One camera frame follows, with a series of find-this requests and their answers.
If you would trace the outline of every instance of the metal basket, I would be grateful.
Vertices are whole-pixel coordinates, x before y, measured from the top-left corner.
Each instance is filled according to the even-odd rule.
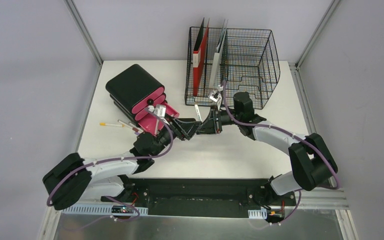
[[[271,30],[228,28],[223,53],[214,86],[210,88],[210,75],[214,51],[221,28],[208,30],[207,53],[197,96],[193,96],[194,68],[192,66],[195,40],[199,27],[189,28],[187,48],[186,105],[211,106],[208,98],[211,88],[227,80],[226,99],[233,107],[233,96],[237,92],[248,92],[255,109],[262,109],[269,100],[281,75],[275,39]]]

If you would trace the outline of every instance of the white table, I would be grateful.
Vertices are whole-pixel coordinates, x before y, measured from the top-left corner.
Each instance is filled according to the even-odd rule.
[[[105,61],[99,75],[78,152],[84,158],[122,154],[133,147],[136,135],[127,128],[100,126],[117,124],[127,117],[113,104],[106,83],[139,64],[165,86],[168,103],[181,118],[197,118],[195,108],[185,105],[185,60]],[[209,107],[200,107],[206,118]],[[295,133],[307,134],[298,95],[288,62],[280,62],[280,80],[268,103],[255,113]],[[172,150],[155,159],[141,178],[269,178],[291,170],[289,157],[280,150],[243,136],[237,126],[225,126],[217,135],[195,135],[190,141],[175,140]]]

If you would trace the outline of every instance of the red binder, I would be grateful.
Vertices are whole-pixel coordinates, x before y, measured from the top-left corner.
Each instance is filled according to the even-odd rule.
[[[208,26],[210,21],[207,22],[204,33],[204,20],[205,18],[202,19],[198,37],[196,38],[195,46],[193,48],[193,96],[195,97],[198,95],[207,51]]]

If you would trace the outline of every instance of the black wire basket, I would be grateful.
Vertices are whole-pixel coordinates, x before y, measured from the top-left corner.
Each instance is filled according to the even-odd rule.
[[[187,47],[186,105],[211,106],[208,98],[211,89],[227,81],[226,99],[233,107],[233,96],[238,92],[248,92],[255,109],[263,109],[275,90],[281,75],[278,52],[271,30],[227,28],[221,63],[214,86],[210,85],[210,76],[216,46],[221,28],[210,27],[208,30],[206,57],[199,83],[198,94],[193,95],[194,68],[192,66],[194,45],[199,27],[189,28]]]

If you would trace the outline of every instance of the white wall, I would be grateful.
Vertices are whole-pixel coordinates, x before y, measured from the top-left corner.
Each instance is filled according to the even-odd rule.
[[[342,1],[301,77],[360,239],[384,239],[384,0]]]
[[[0,0],[0,239],[31,240],[98,74],[64,1]]]
[[[271,29],[280,60],[295,62],[331,0],[76,0],[104,60],[185,60],[189,27]]]

